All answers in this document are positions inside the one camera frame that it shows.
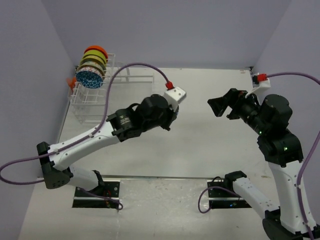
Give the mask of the blue patterned bowl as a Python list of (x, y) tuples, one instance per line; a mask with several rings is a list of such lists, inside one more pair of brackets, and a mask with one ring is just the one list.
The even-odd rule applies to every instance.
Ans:
[(98, 89), (101, 87), (103, 78), (98, 73), (92, 71), (79, 71), (75, 75), (76, 81), (89, 89)]

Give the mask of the white floral bowl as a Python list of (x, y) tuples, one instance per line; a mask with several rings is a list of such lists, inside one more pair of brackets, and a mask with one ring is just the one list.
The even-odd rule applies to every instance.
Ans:
[(101, 76), (105, 75), (105, 72), (98, 64), (83, 64), (79, 66), (76, 70), (77, 73), (83, 71), (92, 72)]

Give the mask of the yellow patterned bowl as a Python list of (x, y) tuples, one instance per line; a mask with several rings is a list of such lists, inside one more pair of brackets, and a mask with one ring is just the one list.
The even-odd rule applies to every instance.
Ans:
[(94, 63), (95, 65), (99, 66), (103, 71), (106, 70), (106, 65), (105, 62), (103, 61), (102, 58), (100, 58), (99, 56), (95, 56), (95, 55), (87, 55), (84, 56), (81, 61), (80, 61), (80, 66), (82, 65), (88, 65), (88, 63)]

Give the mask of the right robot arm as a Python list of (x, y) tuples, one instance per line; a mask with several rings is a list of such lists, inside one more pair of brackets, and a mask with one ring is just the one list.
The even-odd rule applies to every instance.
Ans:
[(320, 226), (313, 218), (302, 179), (303, 156), (300, 140), (289, 131), (292, 109), (289, 101), (277, 94), (258, 103), (255, 95), (230, 89), (224, 96), (208, 100), (213, 113), (221, 117), (227, 108), (229, 120), (243, 120), (257, 133), (258, 148), (272, 172), (279, 205), (272, 203), (242, 171), (224, 176), (221, 189), (227, 196), (238, 196), (261, 217), (271, 240), (317, 240)]

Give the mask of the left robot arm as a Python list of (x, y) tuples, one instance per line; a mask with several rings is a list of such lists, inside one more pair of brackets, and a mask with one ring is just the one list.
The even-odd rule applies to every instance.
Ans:
[(153, 128), (170, 130), (171, 123), (177, 118), (179, 103), (177, 97), (153, 94), (141, 103), (117, 110), (102, 125), (72, 139), (52, 145), (39, 143), (38, 152), (49, 154), (40, 159), (46, 188), (52, 190), (72, 185), (94, 197), (101, 195), (104, 190), (101, 174), (97, 170), (77, 168), (74, 163), (102, 148), (137, 138)]

